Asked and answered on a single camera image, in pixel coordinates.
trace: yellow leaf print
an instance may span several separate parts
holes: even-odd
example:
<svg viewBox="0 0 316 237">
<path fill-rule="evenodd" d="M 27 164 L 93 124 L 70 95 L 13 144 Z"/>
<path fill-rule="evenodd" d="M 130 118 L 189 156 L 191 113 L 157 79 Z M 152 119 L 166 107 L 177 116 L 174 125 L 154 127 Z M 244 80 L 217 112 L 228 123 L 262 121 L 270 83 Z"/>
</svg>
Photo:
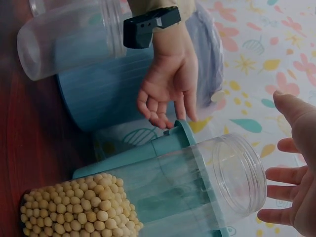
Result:
<svg viewBox="0 0 316 237">
<path fill-rule="evenodd" d="M 240 105 L 241 104 L 241 100 L 239 98 L 237 98 L 237 97 L 234 99 L 234 102 L 235 102 L 236 105 Z"/>
<path fill-rule="evenodd" d="M 257 237 L 261 237 L 262 235 L 263 235 L 263 231 L 262 230 L 257 230 L 256 236 Z"/>
<path fill-rule="evenodd" d="M 252 104 L 249 101 L 245 101 L 245 106 L 247 106 L 248 108 L 251 108 Z"/>
<path fill-rule="evenodd" d="M 259 73 L 262 72 L 263 70 L 266 70 L 268 72 L 275 71 L 276 69 L 278 69 L 280 62 L 281 60 L 279 59 L 272 59 L 272 60 L 265 61 L 263 63 L 263 68 L 259 71 Z"/>
<path fill-rule="evenodd" d="M 261 151 L 260 158 L 264 158 L 264 157 L 270 155 L 272 152 L 275 151 L 275 149 L 276 149 L 276 146 L 273 144 L 268 144 L 268 145 L 264 146 L 264 148 Z"/>
<path fill-rule="evenodd" d="M 242 96 L 245 97 L 246 99 L 249 97 L 246 92 L 243 92 L 243 93 L 242 93 Z"/>
<path fill-rule="evenodd" d="M 213 119 L 213 117 L 208 117 L 204 121 L 199 121 L 199 122 L 188 122 L 192 132 L 194 134 L 197 134 L 201 132 L 207 125 L 208 123 Z"/>
<path fill-rule="evenodd" d="M 227 90 L 227 89 L 225 89 L 224 92 L 225 92 L 226 95 L 230 95 L 230 94 L 231 94 L 231 93 L 229 92 L 229 90 Z"/>
<path fill-rule="evenodd" d="M 229 130 L 228 130 L 227 126 L 225 126 L 224 127 L 224 135 L 227 135 L 227 134 L 229 134 Z"/>
<path fill-rule="evenodd" d="M 236 60 L 235 61 L 237 63 L 237 65 L 235 66 L 235 68 L 241 68 L 242 72 L 245 72 L 246 75 L 249 74 L 249 70 L 255 70 L 255 68 L 253 67 L 253 65 L 256 63 L 254 61 L 251 61 L 249 58 L 245 59 L 244 56 L 241 54 L 240 55 L 240 61 Z"/>
<path fill-rule="evenodd" d="M 254 143 L 251 144 L 252 147 L 256 147 L 258 145 L 259 145 L 259 142 L 254 142 Z"/>
<path fill-rule="evenodd" d="M 229 86 L 231 87 L 232 90 L 235 90 L 235 91 L 240 90 L 240 85 L 238 84 L 237 81 L 234 81 L 234 80 L 230 81 Z"/>
<path fill-rule="evenodd" d="M 292 77 L 293 79 L 297 80 L 295 74 L 291 70 L 288 69 L 287 73 L 290 75 L 290 77 Z"/>
</svg>

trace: green leaf print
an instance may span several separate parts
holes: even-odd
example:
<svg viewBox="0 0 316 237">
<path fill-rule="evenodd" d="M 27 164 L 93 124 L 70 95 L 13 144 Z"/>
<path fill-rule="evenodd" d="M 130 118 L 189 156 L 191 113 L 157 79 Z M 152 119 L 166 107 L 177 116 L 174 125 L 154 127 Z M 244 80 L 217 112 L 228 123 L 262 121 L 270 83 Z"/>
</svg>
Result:
<svg viewBox="0 0 316 237">
<path fill-rule="evenodd" d="M 262 99 L 262 100 L 261 100 L 261 103 L 262 103 L 264 106 L 268 107 L 268 108 L 275 108 L 275 107 L 276 107 L 275 104 L 274 104 L 274 102 L 273 102 L 272 100 Z"/>
<path fill-rule="evenodd" d="M 243 129 L 253 132 L 253 133 L 260 133 L 262 132 L 262 126 L 253 119 L 231 119 L 233 123 L 237 124 L 238 126 L 242 127 Z"/>
</svg>

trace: finger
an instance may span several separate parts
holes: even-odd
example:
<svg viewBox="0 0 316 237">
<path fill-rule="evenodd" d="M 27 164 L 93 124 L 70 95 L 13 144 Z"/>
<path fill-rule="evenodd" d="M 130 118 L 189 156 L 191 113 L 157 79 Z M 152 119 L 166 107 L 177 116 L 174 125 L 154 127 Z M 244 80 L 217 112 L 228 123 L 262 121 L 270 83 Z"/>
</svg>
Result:
<svg viewBox="0 0 316 237">
<path fill-rule="evenodd" d="M 316 112 L 316 108 L 293 95 L 282 94 L 279 91 L 274 93 L 276 108 L 285 116 L 286 120 L 293 127 L 297 119 L 309 112 Z"/>
<path fill-rule="evenodd" d="M 166 128 L 171 129 L 173 128 L 173 124 L 168 120 L 166 113 L 167 113 L 167 103 L 160 102 L 158 104 L 158 109 L 157 109 L 158 118 L 164 121 Z"/>
<path fill-rule="evenodd" d="M 267 223 L 291 226 L 291 208 L 275 210 L 263 209 L 258 212 L 258 218 Z"/>
<path fill-rule="evenodd" d="M 152 98 L 151 96 L 148 97 L 146 106 L 151 113 L 157 113 L 158 101 Z"/>
<path fill-rule="evenodd" d="M 280 140 L 277 144 L 277 148 L 282 152 L 300 154 L 300 151 L 296 148 L 296 145 L 294 144 L 293 138 L 285 138 Z"/>
<path fill-rule="evenodd" d="M 186 108 L 184 106 L 183 94 L 181 98 L 173 102 L 177 119 L 186 120 Z"/>
<path fill-rule="evenodd" d="M 276 200 L 293 201 L 298 194 L 299 186 L 268 185 L 268 197 Z"/>
<path fill-rule="evenodd" d="M 148 94 L 142 89 L 140 89 L 138 93 L 138 98 L 137 98 L 137 108 L 139 112 L 145 116 L 146 119 L 149 119 L 151 116 L 151 113 L 146 105 L 147 98 L 148 98 Z"/>
<path fill-rule="evenodd" d="M 274 93 L 276 108 L 284 114 L 292 127 L 296 148 L 301 151 L 307 165 L 316 174 L 316 108 L 292 96 Z"/>
<path fill-rule="evenodd" d="M 151 118 L 149 119 L 149 122 L 160 129 L 166 129 L 166 123 L 161 120 L 158 115 L 154 112 L 152 112 Z"/>
<path fill-rule="evenodd" d="M 303 176 L 306 174 L 307 166 L 296 168 L 273 167 L 266 171 L 266 177 L 269 180 L 299 185 Z"/>
<path fill-rule="evenodd" d="M 191 89 L 183 92 L 184 95 L 184 106 L 188 117 L 194 121 L 198 121 L 197 116 L 197 89 Z"/>
</svg>

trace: wrist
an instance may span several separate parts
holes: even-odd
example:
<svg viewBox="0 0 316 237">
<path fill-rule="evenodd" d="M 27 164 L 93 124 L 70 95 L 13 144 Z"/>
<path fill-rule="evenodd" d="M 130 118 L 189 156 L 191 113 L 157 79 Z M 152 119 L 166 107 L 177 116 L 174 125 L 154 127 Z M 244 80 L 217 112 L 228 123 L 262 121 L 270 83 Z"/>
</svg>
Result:
<svg viewBox="0 0 316 237">
<path fill-rule="evenodd" d="M 154 33 L 153 46 L 160 55 L 182 54 L 188 41 L 191 41 L 184 22 L 180 22 L 164 31 Z"/>
</svg>

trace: plastic jar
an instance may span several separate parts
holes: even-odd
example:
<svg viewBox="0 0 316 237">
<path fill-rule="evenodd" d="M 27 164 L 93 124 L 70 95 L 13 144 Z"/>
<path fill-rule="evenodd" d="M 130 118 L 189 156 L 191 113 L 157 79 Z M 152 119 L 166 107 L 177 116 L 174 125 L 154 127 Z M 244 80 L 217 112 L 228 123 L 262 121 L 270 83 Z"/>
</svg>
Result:
<svg viewBox="0 0 316 237">
<path fill-rule="evenodd" d="M 117 0 L 76 0 L 31 19 L 17 39 L 26 75 L 39 80 L 125 56 L 123 21 Z"/>
<path fill-rule="evenodd" d="M 200 3 L 196 8 L 186 26 L 198 58 L 197 114 L 204 120 L 216 109 L 211 98 L 222 89 L 224 57 L 214 20 Z M 64 50 L 59 51 L 57 61 L 63 61 Z M 84 132 L 94 132 L 144 119 L 135 101 L 153 58 L 152 46 L 127 49 L 126 57 L 59 73 L 61 95 L 74 123 Z M 167 115 L 175 116 L 173 101 Z"/>
<path fill-rule="evenodd" d="M 34 17 L 75 2 L 77 0 L 29 0 L 31 12 Z"/>
<path fill-rule="evenodd" d="M 60 203 L 59 198 L 57 202 L 51 200 L 52 195 L 55 198 L 72 196 L 74 193 L 79 197 L 74 198 L 78 202 L 77 215 L 73 214 L 75 220 L 79 218 L 79 213 L 104 210 L 107 212 L 102 212 L 105 219 L 112 216 L 116 221 L 115 225 L 111 220 L 115 228 L 121 228 L 122 231 L 127 231 L 125 227 L 132 231 L 136 229 L 134 235 L 130 233 L 124 236 L 228 237 L 226 226 L 258 211 L 265 203 L 267 182 L 258 155 L 242 137 L 235 134 L 217 137 L 159 157 L 147 155 L 151 146 L 158 153 L 173 149 L 173 138 L 161 137 L 151 144 L 79 169 L 74 173 L 73 181 L 33 190 L 31 194 L 25 195 L 24 201 L 27 203 L 21 208 L 23 222 L 29 227 L 32 224 L 28 216 L 34 213 L 31 210 L 32 203 L 37 200 L 36 195 L 42 197 L 39 200 L 47 201 L 42 203 L 43 215 L 46 216 L 46 206 Z M 127 165 L 119 166 L 120 161 L 126 160 Z M 113 209 L 109 211 L 105 203 L 111 203 Z M 55 210 L 55 204 L 51 204 L 51 213 Z M 64 206 L 60 207 L 64 217 L 68 208 L 72 207 L 74 212 L 74 206 Z M 105 222 L 105 229 L 109 228 L 109 223 L 107 225 L 104 219 L 101 222 Z"/>
</svg>

